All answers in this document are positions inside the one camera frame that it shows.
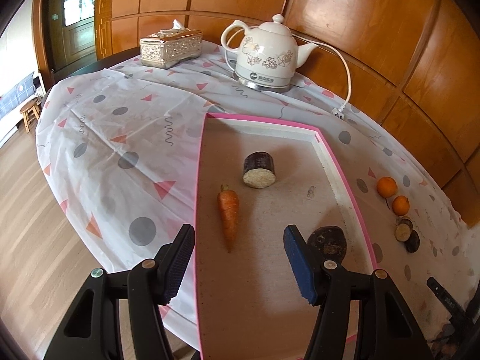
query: patterned tablecloth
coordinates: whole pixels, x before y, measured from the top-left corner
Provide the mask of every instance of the patterned tablecloth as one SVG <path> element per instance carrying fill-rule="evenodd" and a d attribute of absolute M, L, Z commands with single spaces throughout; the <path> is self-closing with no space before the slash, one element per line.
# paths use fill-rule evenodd
<path fill-rule="evenodd" d="M 381 126 L 351 105 L 342 121 L 330 114 L 342 99 L 300 74 L 293 84 L 285 94 L 243 87 L 231 78 L 222 47 L 208 42 L 200 58 L 170 70 L 144 67 L 135 57 L 53 87 L 37 127 L 38 160 L 85 245 L 114 272 L 153 257 L 182 223 L 194 222 L 206 112 L 317 126 L 353 190 L 379 266 L 392 276 L 426 338 L 434 338 L 449 315 L 426 281 L 434 276 L 465 304 L 480 273 L 475 234 Z M 409 216 L 421 238 L 414 254 L 395 240 L 391 199 L 386 202 L 375 189 L 383 176 L 393 177 L 399 194 L 409 198 Z M 191 262 L 178 296 L 161 313 L 169 330 L 199 347 Z"/>

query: white teapot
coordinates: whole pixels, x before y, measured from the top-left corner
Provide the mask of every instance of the white teapot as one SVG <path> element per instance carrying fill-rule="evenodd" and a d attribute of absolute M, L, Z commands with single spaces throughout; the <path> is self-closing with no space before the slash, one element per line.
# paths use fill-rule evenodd
<path fill-rule="evenodd" d="M 236 79 L 244 85 L 257 90 L 287 91 L 295 69 L 302 66 L 312 50 L 314 43 L 298 46 L 290 29 L 282 24 L 283 16 L 273 16 L 273 21 L 250 28 L 243 21 L 235 20 L 222 33 L 222 46 L 237 54 L 235 67 Z M 236 27 L 245 30 L 240 47 L 227 45 L 228 33 Z"/>

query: tray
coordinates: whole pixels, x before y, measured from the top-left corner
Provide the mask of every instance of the tray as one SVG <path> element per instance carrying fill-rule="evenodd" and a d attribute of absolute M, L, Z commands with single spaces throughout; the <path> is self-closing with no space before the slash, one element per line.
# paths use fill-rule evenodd
<path fill-rule="evenodd" d="M 263 190 L 242 181 L 243 160 L 269 152 L 277 181 Z M 234 250 L 227 252 L 217 207 L 220 185 L 238 193 Z M 358 206 L 321 132 L 263 117 L 207 114 L 196 206 L 196 299 L 204 360 L 301 358 L 318 308 L 302 298 L 283 248 L 283 230 L 303 237 L 321 226 L 341 227 L 345 268 L 370 274 L 373 249 Z M 358 304 L 351 303 L 348 339 L 355 338 Z"/>

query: screw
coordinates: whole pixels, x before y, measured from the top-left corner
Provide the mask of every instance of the screw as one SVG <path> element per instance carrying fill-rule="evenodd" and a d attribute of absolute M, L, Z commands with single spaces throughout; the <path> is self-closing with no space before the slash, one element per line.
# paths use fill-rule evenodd
<path fill-rule="evenodd" d="M 90 273 L 90 276 L 92 276 L 93 278 L 99 278 L 102 275 L 103 275 L 102 268 L 95 268 L 93 269 L 92 273 Z"/>
<path fill-rule="evenodd" d="M 323 263 L 323 266 L 326 268 L 326 269 L 335 269 L 337 268 L 337 263 L 331 259 L 328 259 L 327 261 L 325 261 Z"/>
<path fill-rule="evenodd" d="M 383 269 L 377 269 L 375 271 L 375 276 L 377 276 L 379 279 L 386 279 L 388 274 Z"/>
<path fill-rule="evenodd" d="M 153 268 L 155 266 L 155 260 L 154 259 L 145 259 L 142 261 L 142 267 L 145 269 L 148 268 Z"/>

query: power cord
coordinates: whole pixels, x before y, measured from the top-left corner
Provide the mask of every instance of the power cord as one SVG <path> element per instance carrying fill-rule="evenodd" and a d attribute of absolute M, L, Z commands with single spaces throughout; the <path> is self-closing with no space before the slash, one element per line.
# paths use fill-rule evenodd
<path fill-rule="evenodd" d="M 226 45 L 229 46 L 230 45 L 230 41 L 240 32 L 243 31 L 243 28 L 241 28 L 240 30 L 237 30 L 230 38 L 229 40 L 227 41 Z M 345 67 L 345 71 L 346 71 L 346 80 L 347 80 L 347 86 L 348 86 L 348 91 L 346 93 L 346 99 L 345 99 L 345 102 L 340 105 L 339 108 L 334 108 L 332 110 L 332 114 L 339 117 L 340 119 L 344 119 L 345 118 L 345 115 L 343 114 L 343 110 L 345 109 L 345 107 L 347 106 L 348 102 L 350 101 L 350 97 L 351 97 L 351 94 L 352 94 L 352 79 L 351 79 L 351 76 L 350 76 L 350 69 L 347 65 L 347 62 L 345 61 L 344 57 L 342 56 L 342 54 L 340 54 L 340 52 L 334 48 L 333 46 L 327 44 L 327 43 L 323 43 L 323 42 L 317 42 L 316 40 L 309 40 L 309 39 L 306 39 L 306 38 L 303 38 L 299 35 L 296 35 L 296 34 L 292 34 L 294 37 L 304 41 L 304 42 L 308 42 L 308 43 L 314 43 L 316 44 L 318 47 L 322 46 L 322 47 L 327 47 L 329 49 L 331 49 L 335 54 L 338 55 L 338 57 L 342 60 L 342 63 L 343 63 L 343 66 Z M 227 56 L 227 50 L 225 49 L 225 61 L 226 61 L 226 64 L 229 66 L 229 68 L 234 71 L 235 68 L 233 66 L 231 66 L 230 64 L 230 61 L 228 59 L 228 56 Z"/>

